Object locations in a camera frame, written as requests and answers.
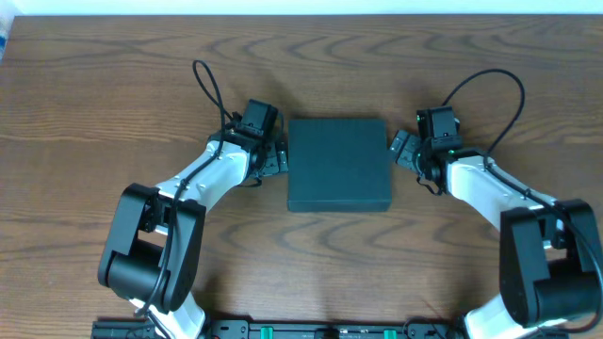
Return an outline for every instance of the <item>wood grain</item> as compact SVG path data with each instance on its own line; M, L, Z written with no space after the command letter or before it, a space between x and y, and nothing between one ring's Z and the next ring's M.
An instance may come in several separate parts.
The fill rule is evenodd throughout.
M528 98L499 165L603 213L600 17L19 17L0 66L1 337L87 337L97 316L131 315L96 269L122 190L173 175L218 128L194 58L230 110L256 98L287 119L380 117L390 137L473 72L509 69ZM517 99L498 75L459 92L465 143L487 146ZM481 305L497 292L496 232L414 179L393 168L381 214L288 213L286 177L229 192L206 221L197 300L258 320Z

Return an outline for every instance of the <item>wooden tabletop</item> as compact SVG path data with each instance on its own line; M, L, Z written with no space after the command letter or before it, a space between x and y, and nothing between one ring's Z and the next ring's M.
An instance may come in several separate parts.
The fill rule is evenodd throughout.
M195 58L229 110L255 98L287 119L378 117L390 139L470 74L508 69L526 109L494 158L603 215L601 17L18 17L0 66L0 336L82 338L97 316L132 314L96 271L123 189L171 177L219 128ZM452 104L465 145L487 147L517 88L488 75ZM289 213L286 176L230 191L206 219L197 301L256 320L400 322L493 297L497 232L410 171L392 177L387 213Z

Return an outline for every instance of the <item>black box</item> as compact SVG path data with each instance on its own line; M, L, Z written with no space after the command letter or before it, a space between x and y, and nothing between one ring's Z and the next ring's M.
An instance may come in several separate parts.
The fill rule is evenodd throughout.
M289 122L291 212L381 212L392 202L385 121Z

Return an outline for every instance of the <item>white background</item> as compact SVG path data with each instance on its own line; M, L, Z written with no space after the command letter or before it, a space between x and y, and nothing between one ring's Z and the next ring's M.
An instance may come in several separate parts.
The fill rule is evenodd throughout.
M603 13L603 0L0 0L0 14Z

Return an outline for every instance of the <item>wooden table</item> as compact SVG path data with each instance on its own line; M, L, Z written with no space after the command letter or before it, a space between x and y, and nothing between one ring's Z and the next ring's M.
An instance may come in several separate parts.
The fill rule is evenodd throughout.
M169 178L219 127L194 58L227 109L380 117L390 138L473 72L509 69L528 98L495 159L603 215L600 17L19 17L0 66L0 336L81 338L132 314L96 270L123 189ZM517 100L501 75L459 92L465 144L489 145ZM387 213L288 213L286 176L229 192L206 220L196 299L258 320L400 322L493 297L494 229L392 172Z

